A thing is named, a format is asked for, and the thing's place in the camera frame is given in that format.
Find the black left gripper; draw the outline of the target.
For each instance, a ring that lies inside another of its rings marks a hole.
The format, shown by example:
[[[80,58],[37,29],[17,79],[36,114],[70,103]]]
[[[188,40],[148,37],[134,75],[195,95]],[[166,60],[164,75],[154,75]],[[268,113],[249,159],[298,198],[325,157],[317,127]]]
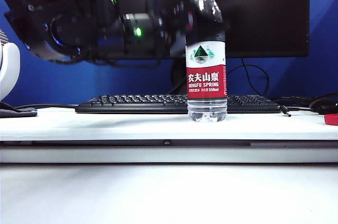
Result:
[[[157,50],[160,57],[183,57],[185,46],[205,41],[226,41],[228,24],[215,0],[180,1],[161,8]]]

